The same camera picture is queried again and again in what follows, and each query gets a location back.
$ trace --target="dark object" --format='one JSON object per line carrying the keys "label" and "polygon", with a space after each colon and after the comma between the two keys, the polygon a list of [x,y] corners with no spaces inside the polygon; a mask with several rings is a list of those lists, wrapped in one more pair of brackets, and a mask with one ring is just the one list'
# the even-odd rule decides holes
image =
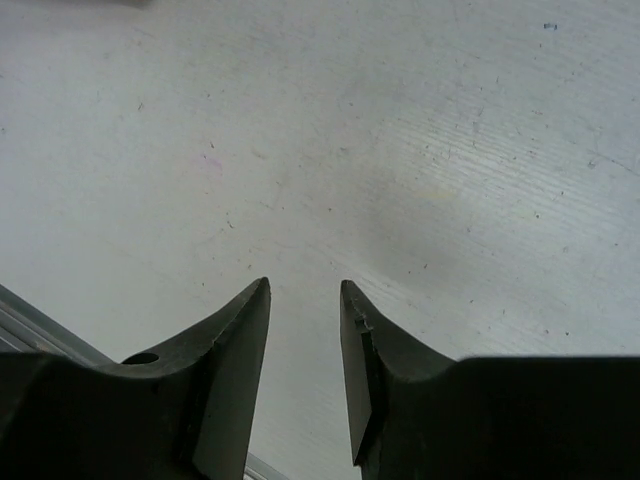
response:
{"label": "dark object", "polygon": [[340,328],[363,479],[640,478],[638,359],[455,362],[383,316],[350,281]]}
{"label": "dark object", "polygon": [[2,478],[241,479],[269,308],[258,280],[121,365],[0,354]]}

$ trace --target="scuffed white surface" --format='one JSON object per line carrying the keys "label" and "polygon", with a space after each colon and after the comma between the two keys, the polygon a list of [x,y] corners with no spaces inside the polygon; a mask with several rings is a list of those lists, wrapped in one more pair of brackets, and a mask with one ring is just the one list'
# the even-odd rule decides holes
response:
{"label": "scuffed white surface", "polygon": [[631,0],[0,0],[0,282],[123,358],[268,275],[251,451],[356,479],[342,278],[454,357],[638,352],[639,24]]}

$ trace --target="white table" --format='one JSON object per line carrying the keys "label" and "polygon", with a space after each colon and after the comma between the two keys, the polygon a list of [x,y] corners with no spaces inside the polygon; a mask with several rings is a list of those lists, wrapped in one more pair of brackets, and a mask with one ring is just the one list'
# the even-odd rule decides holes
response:
{"label": "white table", "polygon": [[452,357],[640,349],[639,32],[634,0],[0,0],[0,283],[121,359],[268,275],[251,451],[359,478],[343,278]]}

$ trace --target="white surface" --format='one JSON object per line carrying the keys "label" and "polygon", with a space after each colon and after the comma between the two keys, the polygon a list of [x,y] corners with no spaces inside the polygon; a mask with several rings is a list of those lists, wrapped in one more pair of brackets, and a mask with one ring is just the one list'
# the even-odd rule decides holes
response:
{"label": "white surface", "polygon": [[634,0],[0,0],[0,281],[123,358],[268,275],[251,450],[356,479],[342,278],[454,357],[638,352],[639,27]]}

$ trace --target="screw hole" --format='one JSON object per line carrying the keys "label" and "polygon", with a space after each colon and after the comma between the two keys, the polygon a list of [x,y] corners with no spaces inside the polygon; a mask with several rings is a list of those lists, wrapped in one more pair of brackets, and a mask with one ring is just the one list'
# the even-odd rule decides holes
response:
{"label": "screw hole", "polygon": [[127,358],[124,362],[122,362],[123,365],[144,365],[147,363],[153,363],[156,360],[158,360],[158,357],[155,353],[151,353],[151,352],[142,352],[142,353],[136,353],[135,355]]}

